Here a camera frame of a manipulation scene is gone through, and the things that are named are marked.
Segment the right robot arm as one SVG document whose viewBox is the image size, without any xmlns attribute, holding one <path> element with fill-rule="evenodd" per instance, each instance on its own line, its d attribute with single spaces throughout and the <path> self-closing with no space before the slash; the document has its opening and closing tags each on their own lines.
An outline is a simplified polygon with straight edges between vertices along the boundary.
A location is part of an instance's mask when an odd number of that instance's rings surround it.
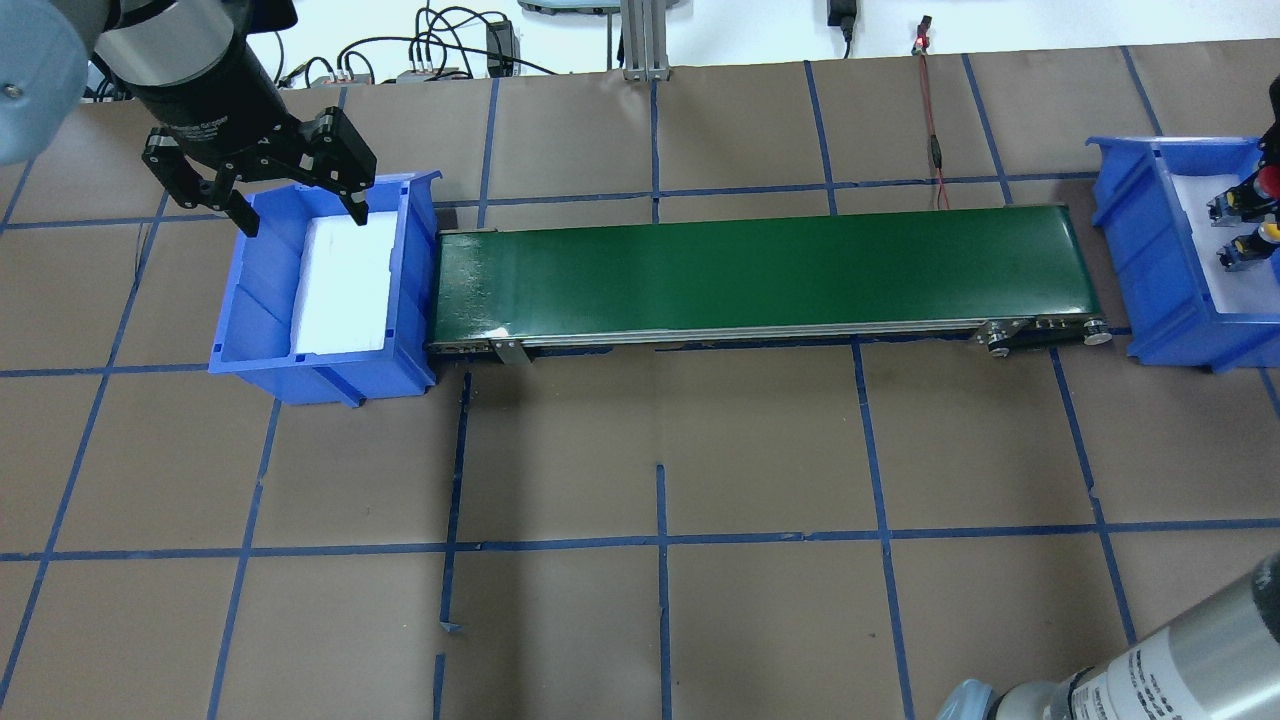
<svg viewBox="0 0 1280 720">
<path fill-rule="evenodd" d="M 1279 559 L 1271 555 L 1106 664 L 1004 693 L 957 685 L 941 719 L 1276 719 Z"/>
</svg>

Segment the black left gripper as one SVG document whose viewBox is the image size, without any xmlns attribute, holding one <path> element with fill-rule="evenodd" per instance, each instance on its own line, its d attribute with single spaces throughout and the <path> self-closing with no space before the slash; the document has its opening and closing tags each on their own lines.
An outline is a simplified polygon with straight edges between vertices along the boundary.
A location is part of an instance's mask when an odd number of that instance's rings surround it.
<svg viewBox="0 0 1280 720">
<path fill-rule="evenodd" d="M 232 219 L 250 238 L 259 236 L 261 218 L 236 187 L 238 182 L 293 181 L 334 193 L 356 225 L 369 223 L 367 191 L 375 183 L 378 160 L 346 113 L 326 108 L 312 120 L 288 115 L 257 142 L 198 163 L 214 172 L 202 177 L 191 164 L 174 128 L 156 127 L 143 146 L 143 164 L 182 208 L 206 208 Z"/>
</svg>

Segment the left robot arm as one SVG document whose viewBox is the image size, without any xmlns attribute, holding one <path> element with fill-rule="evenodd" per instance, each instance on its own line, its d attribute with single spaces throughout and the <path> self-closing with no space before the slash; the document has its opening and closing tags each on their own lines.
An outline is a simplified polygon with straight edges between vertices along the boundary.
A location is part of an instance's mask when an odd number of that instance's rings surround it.
<svg viewBox="0 0 1280 720">
<path fill-rule="evenodd" d="M 248 45 L 292 28 L 292 1 L 5 1 L 1 156 L 40 155 L 81 102 L 91 61 L 156 119 L 143 164 L 183 208 L 207 208 L 247 236 L 259 214 L 239 182 L 294 181 L 369 220 L 376 158 L 338 108 L 293 117 Z"/>
</svg>

